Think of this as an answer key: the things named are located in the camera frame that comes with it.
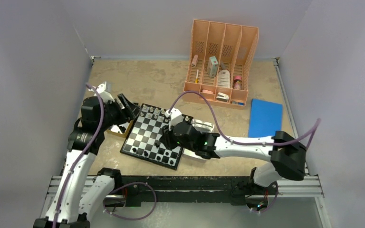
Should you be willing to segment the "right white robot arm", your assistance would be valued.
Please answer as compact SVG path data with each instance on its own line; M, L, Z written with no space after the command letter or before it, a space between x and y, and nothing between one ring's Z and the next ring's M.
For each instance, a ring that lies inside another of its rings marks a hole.
M182 147L203 159L243 157L266 162L254 169L248 188L260 193L270 184L287 179L302 181L305 176L306 147L284 131L259 138L224 137L220 133L205 133L183 121L160 130L160 143L171 150Z

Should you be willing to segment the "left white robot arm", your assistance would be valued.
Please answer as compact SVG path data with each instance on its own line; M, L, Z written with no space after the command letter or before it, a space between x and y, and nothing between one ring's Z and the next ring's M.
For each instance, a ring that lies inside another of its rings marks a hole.
M84 99L81 117L68 137L66 163L58 190L46 214L36 219L35 228L88 228L90 221L102 205L105 196L118 194L123 187L119 170L103 168L92 187L83 193L89 170L104 132L112 126L121 126L135 120L141 108L123 94L113 98L103 92Z

